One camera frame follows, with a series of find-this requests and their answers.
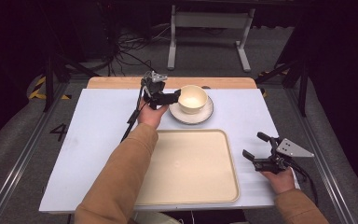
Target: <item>hand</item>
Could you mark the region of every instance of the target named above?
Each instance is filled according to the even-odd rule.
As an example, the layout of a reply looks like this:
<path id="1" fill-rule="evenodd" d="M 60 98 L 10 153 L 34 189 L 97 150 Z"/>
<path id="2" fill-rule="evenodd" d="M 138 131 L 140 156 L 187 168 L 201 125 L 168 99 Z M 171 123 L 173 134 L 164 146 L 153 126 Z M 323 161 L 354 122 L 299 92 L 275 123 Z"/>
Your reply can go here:
<path id="1" fill-rule="evenodd" d="M 143 107 L 141 110 L 141 113 L 138 117 L 138 123 L 144 123 L 152 126 L 153 128 L 157 129 L 159 126 L 159 123 L 161 121 L 162 115 L 167 111 L 168 106 L 163 105 L 159 109 L 154 110 L 150 108 L 149 105 L 145 105 L 144 98 L 141 98 L 141 103 L 139 104 L 139 109 Z"/>
<path id="2" fill-rule="evenodd" d="M 260 172 L 265 176 L 276 194 L 284 193 L 287 190 L 295 189 L 295 178 L 293 177 L 293 171 L 291 167 L 288 167 L 285 171 L 279 172 L 277 175 L 272 172 Z"/>

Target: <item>white tabletop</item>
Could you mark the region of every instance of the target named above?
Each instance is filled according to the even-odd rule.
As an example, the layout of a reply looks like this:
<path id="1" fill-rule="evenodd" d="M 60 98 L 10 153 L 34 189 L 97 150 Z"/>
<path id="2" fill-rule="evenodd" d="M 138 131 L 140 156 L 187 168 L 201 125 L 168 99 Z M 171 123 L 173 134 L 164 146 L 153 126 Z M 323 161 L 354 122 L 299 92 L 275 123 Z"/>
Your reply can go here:
<path id="1" fill-rule="evenodd" d="M 209 119 L 198 125 L 186 125 L 167 112 L 158 128 L 220 129 L 226 132 L 240 185 L 239 199 L 234 203 L 143 205 L 135 206 L 135 210 L 234 209 L 274 204 L 275 195 L 269 182 L 241 154 L 246 149 L 256 158 L 266 158 L 270 155 L 271 146 L 257 138 L 257 132 L 278 136 L 260 90 L 221 89 L 207 92 L 213 100 L 213 114 Z M 139 90 L 82 91 L 39 211 L 75 211 L 126 131 L 138 94 Z"/>

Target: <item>plate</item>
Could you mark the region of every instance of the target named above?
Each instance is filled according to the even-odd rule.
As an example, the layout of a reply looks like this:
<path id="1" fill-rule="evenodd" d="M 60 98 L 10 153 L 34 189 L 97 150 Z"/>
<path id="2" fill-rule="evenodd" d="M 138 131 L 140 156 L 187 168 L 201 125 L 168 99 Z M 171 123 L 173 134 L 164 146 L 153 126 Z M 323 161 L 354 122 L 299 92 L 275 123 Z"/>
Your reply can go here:
<path id="1" fill-rule="evenodd" d="M 208 97 L 208 101 L 206 105 L 201 109 L 201 111 L 197 114 L 187 114 L 181 110 L 179 104 L 170 105 L 170 112 L 174 118 L 179 120 L 184 124 L 199 124 L 205 120 L 207 120 L 213 113 L 213 102 L 210 97 Z"/>

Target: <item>clothing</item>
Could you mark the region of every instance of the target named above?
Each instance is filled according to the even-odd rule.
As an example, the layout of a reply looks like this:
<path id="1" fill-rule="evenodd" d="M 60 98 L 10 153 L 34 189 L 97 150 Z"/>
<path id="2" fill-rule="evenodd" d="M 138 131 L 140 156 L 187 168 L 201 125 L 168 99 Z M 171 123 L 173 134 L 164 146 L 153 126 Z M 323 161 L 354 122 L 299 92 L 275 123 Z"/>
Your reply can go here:
<path id="1" fill-rule="evenodd" d="M 109 157 L 77 207 L 75 223 L 127 223 L 157 141 L 154 128 L 139 124 Z M 327 223 L 301 190 L 286 191 L 275 203 L 287 223 Z"/>

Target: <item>person's left hand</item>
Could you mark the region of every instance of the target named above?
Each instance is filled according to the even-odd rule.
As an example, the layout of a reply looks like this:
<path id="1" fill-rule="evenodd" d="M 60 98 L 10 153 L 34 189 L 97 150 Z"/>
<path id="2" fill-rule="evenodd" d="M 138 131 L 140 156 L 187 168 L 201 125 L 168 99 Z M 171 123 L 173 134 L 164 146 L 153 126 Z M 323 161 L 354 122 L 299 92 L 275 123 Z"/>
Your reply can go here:
<path id="1" fill-rule="evenodd" d="M 141 113 L 139 114 L 138 123 L 144 123 L 144 124 L 150 125 L 153 128 L 157 129 L 157 127 L 159 126 L 159 123 L 161 121 L 161 117 L 167 111 L 168 106 L 163 105 L 159 109 L 154 110 L 149 105 L 144 106 L 145 103 L 146 102 L 145 102 L 144 98 L 142 97 L 141 103 L 139 104 L 139 109 L 141 109 L 142 107 L 143 107 L 143 109 L 141 110 Z"/>

